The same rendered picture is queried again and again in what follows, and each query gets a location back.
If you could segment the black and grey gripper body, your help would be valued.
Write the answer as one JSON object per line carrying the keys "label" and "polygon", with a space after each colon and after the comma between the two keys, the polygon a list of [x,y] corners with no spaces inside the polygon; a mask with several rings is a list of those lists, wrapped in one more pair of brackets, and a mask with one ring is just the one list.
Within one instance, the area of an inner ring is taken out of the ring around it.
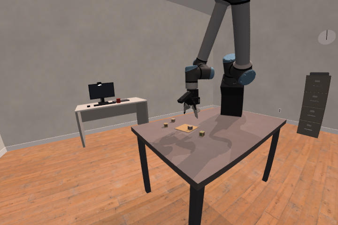
{"label": "black and grey gripper body", "polygon": [[200,104],[199,89],[193,89],[193,90],[187,89],[187,91],[191,91],[192,95],[186,100],[186,103],[191,106],[192,105],[192,100],[194,100],[194,102],[196,103],[196,105]]}

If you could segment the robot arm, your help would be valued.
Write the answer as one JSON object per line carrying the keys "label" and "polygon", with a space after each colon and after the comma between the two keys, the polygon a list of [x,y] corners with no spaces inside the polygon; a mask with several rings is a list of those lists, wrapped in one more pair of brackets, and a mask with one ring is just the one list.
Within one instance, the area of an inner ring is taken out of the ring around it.
{"label": "robot arm", "polygon": [[215,6],[193,66],[185,67],[185,88],[198,88],[198,79],[213,79],[214,68],[206,65],[227,7],[231,5],[235,54],[223,57],[223,82],[248,85],[256,76],[250,61],[250,0],[215,0]]}

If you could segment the orange flat mat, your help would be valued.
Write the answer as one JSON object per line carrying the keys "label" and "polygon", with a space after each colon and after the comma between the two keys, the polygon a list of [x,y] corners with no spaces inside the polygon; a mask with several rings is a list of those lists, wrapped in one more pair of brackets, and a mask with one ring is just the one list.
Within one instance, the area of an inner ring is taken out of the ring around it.
{"label": "orange flat mat", "polygon": [[178,126],[178,127],[174,128],[174,129],[177,129],[177,130],[180,130],[180,131],[184,131],[184,132],[189,133],[189,132],[191,132],[191,131],[193,131],[193,130],[195,130],[195,129],[198,128],[198,127],[196,127],[196,126],[193,126],[193,130],[188,130],[188,126],[189,126],[188,124],[183,124],[183,125]]}

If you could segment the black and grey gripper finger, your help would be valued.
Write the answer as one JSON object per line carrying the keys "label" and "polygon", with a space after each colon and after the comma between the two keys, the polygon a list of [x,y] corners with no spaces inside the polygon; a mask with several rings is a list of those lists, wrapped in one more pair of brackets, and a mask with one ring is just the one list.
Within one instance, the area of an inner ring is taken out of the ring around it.
{"label": "black and grey gripper finger", "polygon": [[185,102],[184,102],[184,114],[185,114],[185,111],[186,111],[187,109],[189,109],[189,108],[191,108],[190,105],[188,105],[188,104],[186,103],[186,101],[185,101]]}
{"label": "black and grey gripper finger", "polygon": [[195,117],[198,119],[198,112],[200,112],[200,109],[197,108],[196,103],[194,100],[192,100],[192,109],[194,110]]}

